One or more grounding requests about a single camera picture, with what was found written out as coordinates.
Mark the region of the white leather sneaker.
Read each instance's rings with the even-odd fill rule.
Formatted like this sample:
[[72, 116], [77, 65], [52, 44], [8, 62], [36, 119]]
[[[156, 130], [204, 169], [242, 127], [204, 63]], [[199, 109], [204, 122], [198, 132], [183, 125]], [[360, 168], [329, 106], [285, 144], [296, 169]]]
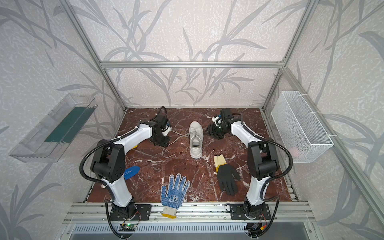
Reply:
[[193, 159], [199, 159], [203, 154], [204, 132], [200, 123], [193, 121], [189, 128], [190, 155]]

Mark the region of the grey-white shoelace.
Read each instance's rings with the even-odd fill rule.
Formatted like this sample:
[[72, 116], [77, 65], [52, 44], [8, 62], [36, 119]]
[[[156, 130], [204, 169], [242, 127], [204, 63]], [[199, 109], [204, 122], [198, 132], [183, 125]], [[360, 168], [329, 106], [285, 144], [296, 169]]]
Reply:
[[179, 136], [169, 144], [172, 145], [176, 143], [180, 138], [186, 138], [189, 137], [190, 139], [190, 155], [193, 159], [199, 159], [203, 155], [203, 140], [204, 137], [199, 134], [197, 131], [192, 131], [190, 133], [187, 133], [185, 135], [179, 134], [174, 131], [174, 133], [178, 134]]

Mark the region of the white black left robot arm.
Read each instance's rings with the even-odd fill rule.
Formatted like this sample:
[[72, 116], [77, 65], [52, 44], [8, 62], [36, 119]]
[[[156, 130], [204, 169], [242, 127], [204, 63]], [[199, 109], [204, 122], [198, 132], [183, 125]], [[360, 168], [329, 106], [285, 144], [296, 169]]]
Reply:
[[168, 116], [156, 114], [121, 136], [100, 140], [83, 157], [79, 172], [84, 179], [103, 185], [109, 191], [114, 206], [126, 208], [133, 201], [124, 178], [126, 154], [145, 140], [150, 140], [156, 146], [167, 147], [171, 129]]

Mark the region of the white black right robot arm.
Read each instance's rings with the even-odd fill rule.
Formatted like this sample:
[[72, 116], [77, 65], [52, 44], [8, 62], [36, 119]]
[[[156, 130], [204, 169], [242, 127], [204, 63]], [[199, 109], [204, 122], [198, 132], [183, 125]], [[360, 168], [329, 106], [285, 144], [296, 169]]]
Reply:
[[[246, 204], [256, 207], [275, 199], [266, 199], [265, 193], [271, 181], [284, 177], [293, 167], [293, 156], [287, 148], [255, 133], [246, 125], [242, 114], [232, 113], [229, 108], [220, 110], [217, 116], [212, 117], [206, 133], [218, 140], [231, 134], [247, 147], [247, 164], [252, 179], [246, 194]], [[276, 148], [283, 150], [289, 159], [288, 167], [279, 175], [276, 175], [280, 167]]]

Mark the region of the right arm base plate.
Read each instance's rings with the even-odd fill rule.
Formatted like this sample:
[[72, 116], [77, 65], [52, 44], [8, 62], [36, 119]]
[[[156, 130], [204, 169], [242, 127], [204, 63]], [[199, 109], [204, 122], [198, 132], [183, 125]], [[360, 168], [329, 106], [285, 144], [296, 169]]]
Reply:
[[269, 206], [262, 203], [257, 206], [243, 204], [229, 204], [232, 220], [270, 220], [272, 218]]

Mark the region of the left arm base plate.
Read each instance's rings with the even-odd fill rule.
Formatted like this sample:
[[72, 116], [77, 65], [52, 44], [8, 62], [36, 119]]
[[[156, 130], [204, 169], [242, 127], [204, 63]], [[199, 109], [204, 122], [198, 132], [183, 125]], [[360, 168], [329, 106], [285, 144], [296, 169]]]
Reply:
[[148, 221], [151, 214], [151, 208], [152, 205], [150, 204], [131, 204], [125, 208], [112, 204], [112, 210], [109, 213], [109, 217], [111, 221]]

